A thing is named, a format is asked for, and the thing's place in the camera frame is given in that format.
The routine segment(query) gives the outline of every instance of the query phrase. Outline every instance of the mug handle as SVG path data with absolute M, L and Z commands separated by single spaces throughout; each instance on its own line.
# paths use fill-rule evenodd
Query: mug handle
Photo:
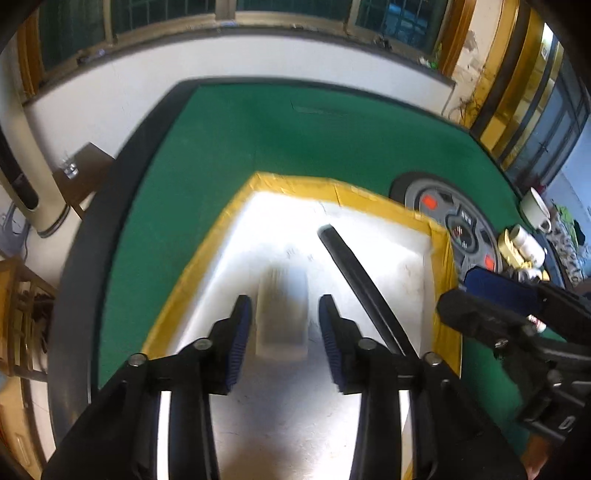
M 550 223 L 550 220 L 548 220 L 548 219 L 544 220 L 540 224 L 540 230 L 542 230 L 542 232 L 544 232 L 544 233 L 550 233 L 552 230 L 552 224 Z

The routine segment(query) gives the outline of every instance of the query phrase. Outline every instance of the red button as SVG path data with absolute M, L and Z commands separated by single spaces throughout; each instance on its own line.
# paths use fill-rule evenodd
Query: red button
M 421 199 L 421 202 L 429 210 L 435 210 L 437 208 L 437 200 L 435 198 L 431 197 L 430 195 L 425 195 Z
M 484 258 L 484 265 L 490 271 L 494 271 L 495 269 L 495 261 L 490 257 L 490 255 L 487 255 Z

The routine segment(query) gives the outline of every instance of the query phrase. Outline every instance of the green tabletop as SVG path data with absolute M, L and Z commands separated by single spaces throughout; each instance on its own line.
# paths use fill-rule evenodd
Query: green tabletop
M 198 88 L 156 154 L 119 242 L 100 333 L 100 384 L 141 349 L 184 266 L 253 172 L 330 177 L 387 196 L 393 179 L 417 170 L 459 186 L 499 231 L 521 221 L 490 158 L 441 119 L 328 89 Z M 511 421 L 519 395 L 500 363 L 465 341 L 463 377 L 520 450 L 527 434 Z

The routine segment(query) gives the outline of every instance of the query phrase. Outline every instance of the patterned cloth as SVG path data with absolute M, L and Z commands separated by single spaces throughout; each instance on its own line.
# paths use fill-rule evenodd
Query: patterned cloth
M 575 287 L 584 279 L 583 268 L 577 257 L 577 249 L 574 246 L 569 230 L 557 212 L 552 215 L 551 224 L 552 230 L 546 235 L 546 238 L 548 242 L 554 245 L 560 262 L 564 265 L 566 274 L 573 287 Z

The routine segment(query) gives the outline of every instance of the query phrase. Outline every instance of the wooden stool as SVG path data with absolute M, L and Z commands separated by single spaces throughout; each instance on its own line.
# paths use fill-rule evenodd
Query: wooden stool
M 47 381 L 47 373 L 34 368 L 33 358 L 43 350 L 55 298 L 55 289 L 20 257 L 0 262 L 0 370 L 4 374 Z
M 73 178 L 68 178 L 63 170 L 56 170 L 53 173 L 53 179 L 61 195 L 80 218 L 84 217 L 81 202 L 100 188 L 112 162 L 113 158 L 110 155 L 89 143 L 70 159 L 70 163 L 78 170 Z

